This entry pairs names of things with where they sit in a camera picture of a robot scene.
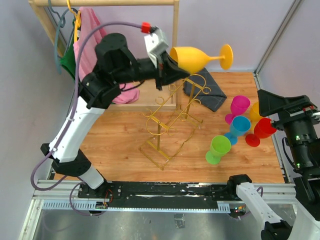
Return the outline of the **green garment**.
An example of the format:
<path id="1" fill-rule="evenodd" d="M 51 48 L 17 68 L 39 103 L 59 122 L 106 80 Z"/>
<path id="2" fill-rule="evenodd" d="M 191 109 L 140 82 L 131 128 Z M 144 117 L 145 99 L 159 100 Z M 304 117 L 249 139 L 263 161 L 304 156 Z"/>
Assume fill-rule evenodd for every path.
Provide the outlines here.
<path id="1" fill-rule="evenodd" d="M 72 21 L 72 31 L 69 35 L 67 49 L 64 55 L 60 58 L 60 66 L 75 80 L 76 74 L 76 59 L 74 51 L 74 32 L 75 32 L 75 19 Z"/>

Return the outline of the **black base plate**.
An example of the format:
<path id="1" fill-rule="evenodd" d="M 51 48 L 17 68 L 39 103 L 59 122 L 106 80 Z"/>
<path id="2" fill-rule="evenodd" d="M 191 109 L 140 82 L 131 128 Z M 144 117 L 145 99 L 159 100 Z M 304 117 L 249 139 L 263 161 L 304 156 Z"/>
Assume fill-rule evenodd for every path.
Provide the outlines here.
<path id="1" fill-rule="evenodd" d="M 227 183 L 204 182 L 105 182 L 97 189 L 86 183 L 79 187 L 81 199 L 101 199 L 110 208 L 133 209 L 213 209 L 218 201 L 238 201 Z"/>

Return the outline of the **aluminium frame rail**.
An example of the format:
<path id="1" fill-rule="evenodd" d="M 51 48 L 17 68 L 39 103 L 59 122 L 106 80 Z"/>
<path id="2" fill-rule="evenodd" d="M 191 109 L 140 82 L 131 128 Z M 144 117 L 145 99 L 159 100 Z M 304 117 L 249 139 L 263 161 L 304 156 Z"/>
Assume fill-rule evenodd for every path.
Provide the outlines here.
<path id="1" fill-rule="evenodd" d="M 19 238 L 34 236 L 46 206 L 93 217 L 106 211 L 228 213 L 236 202 L 250 210 L 263 240 L 317 240 L 320 224 L 299 202 L 298 191 L 289 183 L 253 184 L 245 174 L 226 183 L 106 181 L 100 190 L 82 180 L 39 180 Z"/>

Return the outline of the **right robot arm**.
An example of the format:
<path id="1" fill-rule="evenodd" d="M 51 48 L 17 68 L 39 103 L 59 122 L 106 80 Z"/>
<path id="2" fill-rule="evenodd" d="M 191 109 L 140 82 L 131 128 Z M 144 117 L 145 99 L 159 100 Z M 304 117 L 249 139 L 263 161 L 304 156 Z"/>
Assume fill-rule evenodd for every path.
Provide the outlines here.
<path id="1" fill-rule="evenodd" d="M 320 238 L 320 138 L 315 125 L 320 123 L 320 111 L 306 95 L 279 96 L 260 89 L 257 92 L 259 114 L 268 117 L 276 114 L 270 124 L 285 133 L 282 146 L 289 147 L 286 158 L 295 177 L 297 212 L 294 224 L 273 213 L 256 191 L 246 174 L 231 176 L 226 193 L 232 200 L 241 200 L 260 225 L 263 240 L 318 240 Z"/>

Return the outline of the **red wine glass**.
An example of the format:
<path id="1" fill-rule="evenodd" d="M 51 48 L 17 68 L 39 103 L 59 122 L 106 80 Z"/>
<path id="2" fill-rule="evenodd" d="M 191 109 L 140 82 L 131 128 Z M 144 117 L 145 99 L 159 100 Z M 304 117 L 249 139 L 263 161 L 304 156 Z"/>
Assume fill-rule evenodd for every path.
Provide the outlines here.
<path id="1" fill-rule="evenodd" d="M 251 147 L 258 147 L 261 139 L 266 139 L 273 135 L 277 130 L 272 126 L 271 121 L 266 117 L 260 119 L 255 125 L 253 133 L 245 137 L 245 142 Z"/>

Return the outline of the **blue wine glass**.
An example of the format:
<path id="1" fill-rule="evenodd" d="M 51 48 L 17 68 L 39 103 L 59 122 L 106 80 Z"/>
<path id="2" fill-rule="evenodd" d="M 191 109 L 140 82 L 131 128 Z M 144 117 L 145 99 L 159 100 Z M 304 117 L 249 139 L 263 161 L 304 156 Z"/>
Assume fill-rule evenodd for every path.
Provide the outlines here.
<path id="1" fill-rule="evenodd" d="M 236 116 L 229 127 L 229 132 L 224 136 L 228 138 L 230 144 L 233 146 L 238 142 L 238 137 L 245 135 L 251 128 L 250 120 L 242 115 Z"/>

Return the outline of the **pink garment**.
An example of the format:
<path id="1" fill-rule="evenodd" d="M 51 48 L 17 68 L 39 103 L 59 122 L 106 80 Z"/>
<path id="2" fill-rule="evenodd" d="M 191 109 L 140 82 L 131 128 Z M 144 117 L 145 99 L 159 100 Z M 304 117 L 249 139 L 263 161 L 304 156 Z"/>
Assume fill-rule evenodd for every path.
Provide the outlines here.
<path id="1" fill-rule="evenodd" d="M 81 26 L 78 35 L 78 40 L 73 44 L 74 57 L 78 58 L 80 47 L 83 44 L 87 35 L 97 26 L 101 24 L 99 18 L 96 16 L 95 11 L 90 7 L 81 7 L 80 9 Z M 107 35 L 104 28 L 97 30 L 86 42 L 79 62 L 78 77 L 82 81 L 86 75 L 90 74 L 96 63 L 97 56 L 95 47 L 101 42 L 103 37 Z M 140 90 L 138 88 L 126 90 L 116 97 L 112 102 L 114 104 L 131 104 L 136 102 L 140 97 Z"/>

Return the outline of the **grey folded cloth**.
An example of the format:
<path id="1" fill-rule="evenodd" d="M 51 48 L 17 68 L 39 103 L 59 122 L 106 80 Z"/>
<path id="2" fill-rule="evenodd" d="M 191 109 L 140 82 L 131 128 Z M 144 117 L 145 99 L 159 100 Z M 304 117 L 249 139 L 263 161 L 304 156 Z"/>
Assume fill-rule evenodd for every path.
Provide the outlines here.
<path id="1" fill-rule="evenodd" d="M 195 95 L 197 95 L 196 99 L 211 111 L 216 112 L 227 99 L 226 94 L 222 91 L 206 68 L 203 68 L 196 74 L 191 75 L 189 79 L 201 87 L 206 81 L 204 91 L 200 90 L 200 88 L 196 86 L 192 96 L 194 98 Z"/>

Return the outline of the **pink wine glass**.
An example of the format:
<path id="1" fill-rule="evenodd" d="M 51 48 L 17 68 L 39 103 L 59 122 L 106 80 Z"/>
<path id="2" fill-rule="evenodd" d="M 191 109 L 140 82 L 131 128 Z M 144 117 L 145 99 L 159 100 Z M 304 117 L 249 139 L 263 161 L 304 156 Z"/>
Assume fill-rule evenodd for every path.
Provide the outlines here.
<path id="1" fill-rule="evenodd" d="M 227 114 L 224 118 L 225 122 L 230 125 L 233 119 L 244 114 L 250 105 L 251 101 L 248 97 L 244 95 L 235 96 L 230 105 L 231 113 Z"/>

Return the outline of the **green wine glass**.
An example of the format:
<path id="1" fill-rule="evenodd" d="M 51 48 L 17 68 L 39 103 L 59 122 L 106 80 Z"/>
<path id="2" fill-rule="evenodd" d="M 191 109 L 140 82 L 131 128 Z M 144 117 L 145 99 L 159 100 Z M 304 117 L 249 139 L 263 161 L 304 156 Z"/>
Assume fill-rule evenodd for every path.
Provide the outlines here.
<path id="1" fill-rule="evenodd" d="M 205 155 L 205 159 L 209 164 L 216 165 L 231 150 L 231 142 L 224 135 L 215 136 L 210 143 L 209 151 Z"/>

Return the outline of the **wooden clothes rack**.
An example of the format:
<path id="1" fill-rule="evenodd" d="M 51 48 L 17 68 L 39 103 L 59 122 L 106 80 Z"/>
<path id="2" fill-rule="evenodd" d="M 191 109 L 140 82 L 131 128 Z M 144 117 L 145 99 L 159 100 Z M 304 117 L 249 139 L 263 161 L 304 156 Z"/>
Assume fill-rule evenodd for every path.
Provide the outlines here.
<path id="1" fill-rule="evenodd" d="M 43 29 L 48 35 L 52 43 L 55 42 L 55 35 L 57 25 L 53 23 L 53 17 L 49 16 L 49 12 L 46 7 L 49 6 L 47 0 L 30 0 L 30 7 L 34 11 L 35 15 L 39 19 Z M 177 45 L 178 37 L 178 21 L 179 21 L 179 1 L 178 0 L 71 0 L 70 5 L 72 7 L 106 7 L 106 6 L 172 6 L 173 14 L 167 18 L 172 21 L 172 31 L 169 34 L 171 37 L 171 45 L 175 47 Z M 171 89 L 167 87 L 163 90 L 164 93 L 157 92 L 151 93 L 151 83 L 146 82 L 140 87 L 141 96 L 137 102 L 131 104 L 113 104 L 108 108 L 108 111 L 112 112 L 141 112 L 148 108 L 156 110 L 158 105 L 155 100 L 156 97 L 164 97 L 169 99 L 170 102 L 164 104 L 161 108 L 164 112 L 173 111 L 179 105 L 179 94 L 173 93 Z"/>

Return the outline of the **orange wine glass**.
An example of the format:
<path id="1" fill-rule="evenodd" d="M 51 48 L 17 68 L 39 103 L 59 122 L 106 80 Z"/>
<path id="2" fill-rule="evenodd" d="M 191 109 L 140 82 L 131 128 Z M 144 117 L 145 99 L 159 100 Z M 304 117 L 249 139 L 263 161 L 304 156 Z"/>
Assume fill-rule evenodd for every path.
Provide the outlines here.
<path id="1" fill-rule="evenodd" d="M 221 47 L 218 56 L 209 56 L 202 50 L 191 46 L 172 47 L 169 56 L 177 66 L 190 75 L 202 70 L 209 62 L 219 61 L 223 70 L 228 70 L 234 60 L 233 50 L 229 44 Z"/>
<path id="2" fill-rule="evenodd" d="M 263 117 L 260 115 L 259 102 L 255 102 L 249 112 L 249 119 L 252 123 L 258 122 Z"/>

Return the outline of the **yellow hanger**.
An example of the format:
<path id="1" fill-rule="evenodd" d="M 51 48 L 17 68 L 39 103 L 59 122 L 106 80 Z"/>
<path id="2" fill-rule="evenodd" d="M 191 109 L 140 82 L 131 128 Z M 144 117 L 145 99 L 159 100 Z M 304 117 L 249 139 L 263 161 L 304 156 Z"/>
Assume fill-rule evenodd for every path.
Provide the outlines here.
<path id="1" fill-rule="evenodd" d="M 70 0 L 66 1 L 68 10 L 73 14 L 74 16 L 74 33 L 73 33 L 73 42 L 76 43 L 78 41 L 78 31 L 81 28 L 81 11 L 74 10 L 71 8 Z"/>

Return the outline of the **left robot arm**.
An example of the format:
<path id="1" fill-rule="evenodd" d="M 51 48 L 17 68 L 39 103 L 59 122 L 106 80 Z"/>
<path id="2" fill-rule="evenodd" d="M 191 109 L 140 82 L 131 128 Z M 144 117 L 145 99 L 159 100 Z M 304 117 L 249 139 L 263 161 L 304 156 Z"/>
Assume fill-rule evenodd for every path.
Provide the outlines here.
<path id="1" fill-rule="evenodd" d="M 91 194 L 101 198 L 107 193 L 107 180 L 80 149 L 93 124 L 130 83 L 155 80 L 156 89 L 161 90 L 191 73 L 182 69 L 166 49 L 160 50 L 155 62 L 149 57 L 136 59 L 121 33 L 104 36 L 94 51 L 97 61 L 92 72 L 76 83 L 77 104 L 57 138 L 43 143 L 40 149 L 45 158 L 52 159 L 56 173 L 80 178 Z"/>

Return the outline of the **blue-grey hanger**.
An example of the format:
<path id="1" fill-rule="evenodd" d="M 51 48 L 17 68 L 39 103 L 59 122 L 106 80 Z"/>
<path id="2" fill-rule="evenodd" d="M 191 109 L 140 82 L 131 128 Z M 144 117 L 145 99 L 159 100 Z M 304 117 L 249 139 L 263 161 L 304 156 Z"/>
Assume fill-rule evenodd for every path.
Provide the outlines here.
<path id="1" fill-rule="evenodd" d="M 59 39 L 60 39 L 61 29 L 63 29 L 66 25 L 66 17 L 65 16 L 66 16 L 67 12 L 69 12 L 69 9 L 66 9 L 62 13 L 62 15 L 60 15 L 56 10 L 53 9 L 51 0 L 48 0 L 47 3 L 48 3 L 49 12 L 51 14 L 55 14 L 58 18 L 58 23 L 56 26 L 54 42 L 53 42 L 53 59 L 54 59 L 56 71 L 59 75 L 61 75 L 62 74 L 62 66 L 60 63 L 60 59 L 64 56 L 64 54 L 69 49 L 69 46 L 71 44 L 71 36 L 69 36 L 67 48 L 66 48 L 66 50 L 64 50 L 64 54 L 62 54 L 62 55 L 58 53 L 58 43 L 59 43 Z"/>

